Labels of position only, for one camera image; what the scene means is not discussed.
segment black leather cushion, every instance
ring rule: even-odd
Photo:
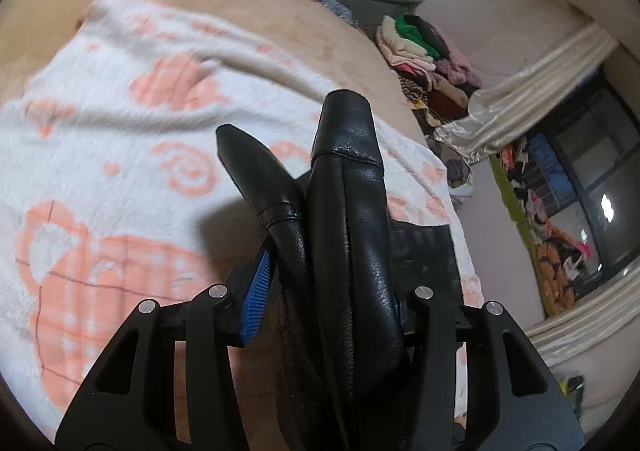
[[[383,175],[369,103],[354,92],[332,92],[322,108],[306,204],[326,367],[348,434],[358,424],[355,401],[404,354]]]
[[[241,130],[227,124],[217,136],[220,160],[276,246],[287,443],[393,449],[410,375],[406,295],[430,285],[462,300],[448,227],[389,219],[371,111],[354,92],[326,97],[311,171],[297,180]]]

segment black mechanical bracket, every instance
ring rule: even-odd
[[[252,265],[236,267],[224,285],[212,285],[190,302],[161,307],[142,301],[81,384],[56,434],[56,449],[248,451],[227,347],[246,343],[242,301],[269,251],[266,240]],[[452,297],[419,285],[399,302],[399,312],[411,311],[404,333],[412,349],[412,383],[398,449],[452,449],[456,351],[462,344],[467,427],[454,449],[581,449],[584,437],[568,402],[508,312],[495,301],[478,309]],[[186,341],[190,444],[175,434],[176,341]]]

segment stitched seam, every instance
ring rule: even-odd
[[[351,360],[351,370],[350,370],[350,380],[351,380],[351,395],[353,396],[355,394],[356,391],[356,384],[355,384],[355,365],[356,365],[356,338],[354,336],[354,332],[355,332],[355,326],[354,326],[354,319],[355,316],[353,315],[353,307],[354,307],[354,290],[353,290],[353,279],[352,279],[352,275],[353,275],[353,259],[352,259],[352,254],[351,254],[351,237],[350,237],[350,232],[349,232],[349,211],[347,209],[348,207],[348,199],[347,199],[347,183],[345,182],[344,179],[344,159],[340,159],[340,172],[342,173],[340,175],[340,179],[342,180],[342,192],[344,194],[344,231],[345,231],[345,235],[346,235],[346,240],[345,243],[347,245],[346,249],[347,249],[347,262],[348,262],[348,269],[347,269],[347,276],[349,277],[349,314],[351,316],[351,333],[350,333],[350,337],[351,337],[351,348],[353,351],[353,355],[352,355],[352,360]]]
[[[314,158],[313,158],[313,161],[311,163],[312,167],[313,167],[313,162],[318,157],[322,157],[322,155],[337,155],[337,157],[340,157],[340,158],[348,158],[349,160],[353,160],[355,162],[364,162],[365,164],[370,164],[372,166],[375,166],[376,168],[380,168],[380,170],[383,169],[382,163],[378,162],[377,160],[373,160],[372,158],[363,157],[362,155],[361,156],[354,156],[354,155],[351,155],[351,154],[344,154],[343,152],[334,152],[333,150],[323,150],[322,152],[314,154]]]
[[[279,218],[277,220],[272,220],[271,222],[267,222],[267,225],[265,225],[265,229],[270,229],[271,227],[273,227],[275,224],[280,224],[282,222],[300,222],[302,219],[299,217],[296,218]]]
[[[267,206],[266,208],[261,209],[260,211],[257,212],[257,214],[261,215],[262,213],[267,211],[267,209],[271,209],[272,207],[275,207],[275,206],[284,206],[284,205],[290,205],[290,206],[293,207],[293,204],[291,202],[289,202],[288,200],[283,200],[282,202],[278,202],[276,204],[271,204],[270,206]]]

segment metal screw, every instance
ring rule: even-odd
[[[148,314],[149,312],[153,312],[156,308],[156,302],[152,299],[146,299],[142,303],[138,305],[138,310],[142,314]]]
[[[504,312],[504,307],[497,301],[490,301],[486,304],[486,310],[489,314],[500,316]]]
[[[222,284],[214,285],[209,289],[209,295],[215,298],[225,297],[227,292],[226,287]]]
[[[416,287],[414,294],[420,299],[431,299],[433,297],[433,289],[430,287]]]

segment white curtain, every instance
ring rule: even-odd
[[[640,258],[574,308],[526,331],[551,367],[588,350],[640,314]]]
[[[615,38],[590,22],[538,62],[475,92],[468,117],[437,128],[436,138],[472,164],[498,152],[543,119],[617,46]]]

